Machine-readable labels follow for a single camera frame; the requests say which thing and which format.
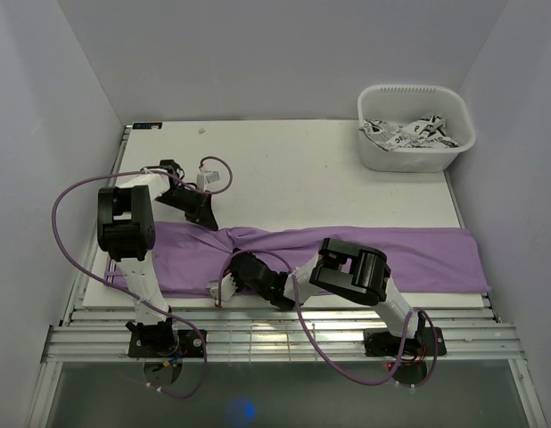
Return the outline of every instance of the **blue light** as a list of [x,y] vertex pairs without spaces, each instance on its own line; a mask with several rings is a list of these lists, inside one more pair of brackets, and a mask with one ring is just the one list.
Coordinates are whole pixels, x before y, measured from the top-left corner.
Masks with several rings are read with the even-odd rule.
[[256,408],[249,401],[245,404],[244,408],[246,410],[246,416],[248,416],[249,420],[252,420],[256,415]]
[[251,425],[256,415],[256,407],[248,399],[233,399],[226,407],[226,416],[233,428]]

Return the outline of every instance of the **white tabletop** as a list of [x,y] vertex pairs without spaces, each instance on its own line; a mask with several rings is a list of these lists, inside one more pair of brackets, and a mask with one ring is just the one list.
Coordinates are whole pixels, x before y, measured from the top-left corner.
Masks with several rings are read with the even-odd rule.
[[[230,189],[212,197],[220,227],[253,226],[270,231],[313,226],[456,227],[459,226],[443,173],[374,172],[358,159],[355,120],[254,120],[164,122],[162,129],[134,129],[127,141],[120,171],[158,165],[174,159],[195,178],[207,155],[224,159],[234,172]],[[223,167],[213,161],[209,169]],[[184,213],[153,203],[155,220],[184,221]],[[102,275],[106,254],[95,256]],[[479,295],[407,294],[418,306],[472,307]],[[212,299],[169,299],[173,308],[212,307]],[[87,285],[84,306],[131,307],[131,299],[96,281]],[[267,307],[253,296],[234,297],[225,307]],[[316,296],[309,307],[353,304],[336,296]]]

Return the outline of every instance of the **glass panel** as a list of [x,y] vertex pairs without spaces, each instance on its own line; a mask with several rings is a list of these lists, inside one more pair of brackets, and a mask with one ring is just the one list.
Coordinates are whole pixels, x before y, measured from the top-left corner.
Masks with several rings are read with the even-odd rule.
[[[384,364],[345,363],[378,378]],[[177,391],[188,391],[201,366],[185,364]],[[131,382],[137,363],[66,363],[48,426],[98,427],[526,427],[506,361],[441,361],[432,379],[411,391],[393,383],[365,387],[325,363],[212,364],[201,390],[177,400]]]

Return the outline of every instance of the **white laundry basket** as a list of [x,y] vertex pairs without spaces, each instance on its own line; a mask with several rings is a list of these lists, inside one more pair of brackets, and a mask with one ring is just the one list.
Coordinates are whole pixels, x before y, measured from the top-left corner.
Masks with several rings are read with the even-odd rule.
[[475,131],[464,100],[442,86],[377,85],[358,96],[358,122],[378,119],[398,125],[439,114],[448,136],[460,146],[448,149],[401,148],[386,152],[358,131],[359,155],[375,171],[440,172],[475,143]]

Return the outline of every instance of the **purple cable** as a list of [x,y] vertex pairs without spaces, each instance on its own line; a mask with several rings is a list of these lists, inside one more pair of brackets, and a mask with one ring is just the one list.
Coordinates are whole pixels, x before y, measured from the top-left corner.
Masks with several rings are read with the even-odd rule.
[[402,363],[402,354],[404,353],[404,345],[405,345],[405,342],[407,340],[407,330],[408,330],[408,324],[410,323],[410,318],[412,317],[413,313],[420,312],[420,313],[424,314],[424,317],[426,318],[426,321],[428,321],[428,324],[430,325],[430,327],[433,331],[433,334],[434,334],[434,357],[432,359],[432,366],[430,367],[430,370],[428,371],[428,374],[425,376],[425,378],[422,381],[420,381],[419,383],[414,384],[414,385],[408,385],[408,384],[402,383],[402,385],[407,386],[409,388],[413,388],[413,387],[416,388],[416,387],[424,385],[432,377],[432,373],[434,372],[434,369],[436,368],[436,362],[438,360],[438,335],[436,334],[436,329],[434,328],[434,323],[432,322],[431,318],[428,316],[428,314],[426,313],[426,311],[424,309],[411,309],[407,313],[407,316],[405,317],[405,320],[404,320],[404,326],[402,328],[402,337],[400,339],[399,352],[397,353],[396,360],[394,361],[394,364],[393,364],[391,370],[389,371],[389,373],[386,376],[384,376],[382,379],[378,379],[378,380],[367,380],[367,379],[362,379],[362,378],[356,377],[356,376],[346,372],[345,370],[343,370],[339,365],[337,365],[337,363],[332,361],[327,354],[325,354],[325,352],[318,345],[315,338],[311,335],[311,332],[309,331],[309,327],[307,326],[307,324],[305,322],[305,319],[303,319],[303,315],[301,314],[299,286],[298,286],[298,283],[297,283],[297,278],[295,277],[295,274],[293,273],[293,268],[288,263],[287,260],[285,260],[283,257],[281,257],[278,254],[275,254],[272,251],[264,251],[264,250],[237,251],[237,252],[231,254],[226,259],[226,261],[224,262],[224,266],[222,267],[222,270],[220,271],[220,278],[218,279],[218,308],[222,308],[222,300],[221,300],[221,298],[222,298],[222,293],[221,293],[222,286],[221,285],[222,285],[222,279],[224,278],[224,273],[226,272],[226,270],[228,269],[228,266],[230,265],[230,260],[232,260],[232,258],[234,256],[236,256],[240,253],[243,253],[243,252],[258,252],[260,254],[267,254],[269,256],[275,257],[276,259],[279,259],[282,263],[284,263],[284,265],[287,268],[288,272],[292,276],[293,295],[294,295],[294,298],[295,298],[295,310],[297,312],[297,317],[300,320],[301,328],[303,329],[303,332],[305,333],[305,335],[308,337],[308,340],[311,342],[311,346],[313,346],[313,349],[317,352],[317,354],[319,354],[319,356],[324,360],[324,362],[327,363],[329,366],[331,366],[331,368],[335,372],[339,373],[339,375],[349,379],[350,381],[352,381],[354,383],[359,383],[361,385],[366,385],[366,386],[377,386],[377,385],[382,385],[383,383],[388,382],[392,378],[392,376],[394,376],[395,372],[397,371],[400,364]]
[[[227,190],[228,187],[230,187],[230,185],[232,184],[232,179],[233,179],[233,173],[232,173],[232,170],[230,169],[230,167],[228,166],[228,164],[221,160],[220,158],[217,158],[215,156],[207,156],[205,158],[202,158],[201,160],[201,166],[203,164],[204,161],[206,160],[214,160],[214,161],[218,161],[220,163],[222,163],[227,171],[228,171],[228,175],[229,175],[229,179],[228,179],[228,183],[227,185],[225,185],[222,189],[220,190],[217,190],[217,191],[214,191],[214,192],[203,192],[202,190],[197,190],[197,189],[194,189],[195,192],[197,193],[203,193],[203,194],[219,194],[219,193],[222,193],[224,192],[225,190]],[[69,193],[71,192],[72,190],[82,186],[82,185],[86,185],[86,184],[89,184],[89,183],[93,183],[94,181],[100,181],[100,180],[108,180],[108,179],[111,179],[111,178],[117,178],[117,177],[128,177],[128,176],[140,176],[140,175],[143,175],[143,174],[161,174],[163,176],[166,176],[166,177],[169,177],[169,178],[172,178],[174,181],[178,182],[179,184],[181,185],[185,185],[185,182],[180,180],[178,177],[175,177],[173,176],[172,174],[169,174],[165,171],[161,171],[161,170],[151,170],[150,172],[149,171],[131,171],[131,172],[118,172],[118,173],[115,173],[115,174],[107,174],[105,176],[98,176],[98,177],[91,177],[91,178],[86,178],[85,180],[81,180],[81,181],[78,181],[77,183],[74,183],[73,185],[71,185],[70,187],[68,187],[67,189],[65,189],[63,192],[60,193],[60,195],[56,198],[55,202],[53,203],[53,207],[52,207],[52,231],[53,231],[53,238],[55,239],[55,242],[57,243],[58,245],[58,248],[60,249],[60,251],[62,252],[63,254],[63,257],[66,258],[66,260],[73,266],[75,267],[79,272],[85,274],[86,276],[89,276],[90,278],[93,278],[95,281],[99,281],[100,283],[104,284],[104,285],[107,285],[108,287],[114,289],[114,290],[118,290],[120,292],[123,292],[125,293],[126,295],[132,297],[133,299],[135,300],[138,300],[140,301],[141,303],[143,303],[147,308],[149,309],[152,309],[154,310],[155,312],[161,314],[161,315],[164,315],[165,317],[171,317],[173,319],[176,319],[176,321],[179,321],[183,324],[186,324],[188,325],[190,328],[192,328],[194,330],[194,332],[196,333],[196,335],[198,336],[198,338],[202,341],[202,343],[205,343],[206,341],[204,340],[204,337],[202,336],[202,333],[200,332],[200,330],[196,327],[196,325],[194,325],[193,323],[191,323],[190,321],[188,321],[187,319],[184,319],[184,318],[181,318],[177,315],[174,315],[172,313],[168,313],[164,310],[161,310],[159,308],[157,308],[156,306],[152,305],[151,303],[149,303],[148,301],[146,300],[141,300],[141,298],[136,295],[135,293],[129,291],[129,290],[121,290],[120,288],[117,288],[114,284],[110,283],[109,281],[107,281],[106,279],[104,278],[101,278],[100,276],[97,276],[96,274],[94,274],[93,272],[90,272],[89,270],[85,269],[83,266],[81,266],[72,256],[71,254],[68,252],[68,250],[65,248],[65,246],[63,245],[63,242],[62,242],[62,239],[60,237],[60,232],[58,230],[58,224],[57,224],[57,216],[58,216],[58,208],[60,206],[60,203],[62,202],[63,198]],[[159,385],[155,384],[155,383],[149,383],[153,388],[155,389],[159,389],[159,391],[162,391],[168,395],[171,395],[173,397],[176,397],[178,399],[188,399],[190,397],[192,397],[202,386],[202,382],[204,381],[204,377],[206,375],[206,373],[208,372],[208,353],[206,351],[206,346],[203,346],[202,347],[202,351],[203,351],[203,359],[204,359],[204,368],[202,369],[202,376],[201,376],[201,379],[199,380],[199,382],[196,384],[196,386],[189,392],[187,392],[186,394],[180,394],[178,392],[175,392],[175,391],[172,391],[172,390],[169,390],[167,388],[162,388],[160,387]]]

